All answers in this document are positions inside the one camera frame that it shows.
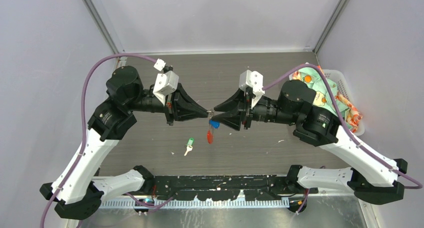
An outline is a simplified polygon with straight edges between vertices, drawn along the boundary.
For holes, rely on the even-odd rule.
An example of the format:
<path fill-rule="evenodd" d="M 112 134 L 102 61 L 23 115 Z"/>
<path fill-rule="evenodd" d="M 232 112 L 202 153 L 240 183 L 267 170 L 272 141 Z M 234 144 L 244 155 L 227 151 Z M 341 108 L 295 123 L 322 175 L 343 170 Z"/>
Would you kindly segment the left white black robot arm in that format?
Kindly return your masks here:
<path fill-rule="evenodd" d="M 186 93 L 170 66 L 148 89 L 135 67 L 122 66 L 107 80 L 106 88 L 108 97 L 88 120 L 85 141 L 61 176 L 40 188 L 45 199 L 55 202 L 60 218 L 82 221 L 107 200 L 130 192 L 148 195 L 154 189 L 154 175 L 141 165 L 121 175 L 93 180 L 109 152 L 136 123 L 134 112 L 162 113 L 169 125 L 208 117 L 208 111 Z"/>

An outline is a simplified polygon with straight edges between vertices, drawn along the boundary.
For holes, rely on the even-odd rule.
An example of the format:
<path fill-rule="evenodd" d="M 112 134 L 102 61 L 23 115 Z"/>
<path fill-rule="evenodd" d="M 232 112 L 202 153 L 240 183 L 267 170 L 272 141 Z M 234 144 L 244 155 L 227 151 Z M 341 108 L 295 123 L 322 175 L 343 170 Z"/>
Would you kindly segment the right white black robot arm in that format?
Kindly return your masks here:
<path fill-rule="evenodd" d="M 293 135 L 300 141 L 328 151 L 344 162 L 346 168 L 310 168 L 292 165 L 285 177 L 291 193 L 311 188 L 352 192 L 358 199 L 373 205 L 402 200 L 405 187 L 398 172 L 405 172 L 404 159 L 387 159 L 344 130 L 340 119 L 331 111 L 313 104 L 316 92 L 299 80 L 286 81 L 278 99 L 266 96 L 251 107 L 250 89 L 238 90 L 215 107 L 212 120 L 236 131 L 248 129 L 253 121 L 294 126 Z"/>

